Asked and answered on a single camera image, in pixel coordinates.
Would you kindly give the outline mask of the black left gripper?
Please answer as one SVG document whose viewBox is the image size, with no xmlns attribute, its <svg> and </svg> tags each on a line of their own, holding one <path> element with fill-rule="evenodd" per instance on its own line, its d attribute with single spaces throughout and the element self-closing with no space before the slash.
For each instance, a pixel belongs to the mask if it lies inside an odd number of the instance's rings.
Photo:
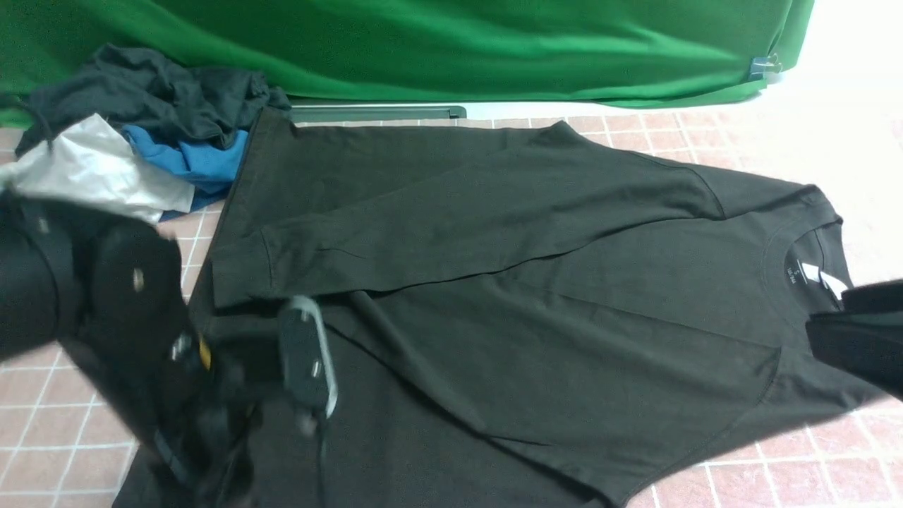
<svg viewBox="0 0 903 508">
<path fill-rule="evenodd" d="M 248 435 L 257 408 L 226 379 L 190 321 L 175 240 L 144 222 L 72 234 L 82 318 L 71 360 L 151 454 L 164 507 L 257 507 Z"/>
</svg>

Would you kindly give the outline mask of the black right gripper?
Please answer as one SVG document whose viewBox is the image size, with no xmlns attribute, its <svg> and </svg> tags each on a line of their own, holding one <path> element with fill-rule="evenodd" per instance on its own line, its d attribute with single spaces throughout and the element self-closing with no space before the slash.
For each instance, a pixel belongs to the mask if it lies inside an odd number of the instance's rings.
<svg viewBox="0 0 903 508">
<path fill-rule="evenodd" d="M 902 399 L 902 282 L 852 287 L 841 309 L 812 314 L 806 323 L 817 360 Z"/>
</svg>

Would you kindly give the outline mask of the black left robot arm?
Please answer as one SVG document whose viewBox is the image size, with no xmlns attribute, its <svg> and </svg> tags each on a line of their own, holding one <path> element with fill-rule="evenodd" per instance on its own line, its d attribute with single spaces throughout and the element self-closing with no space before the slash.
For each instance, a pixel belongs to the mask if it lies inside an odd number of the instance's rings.
<svg viewBox="0 0 903 508">
<path fill-rule="evenodd" d="M 2 359 L 50 343 L 150 457 L 164 507 L 255 507 L 255 403 L 197 331 L 177 241 L 150 223 L 2 193 Z"/>
</svg>

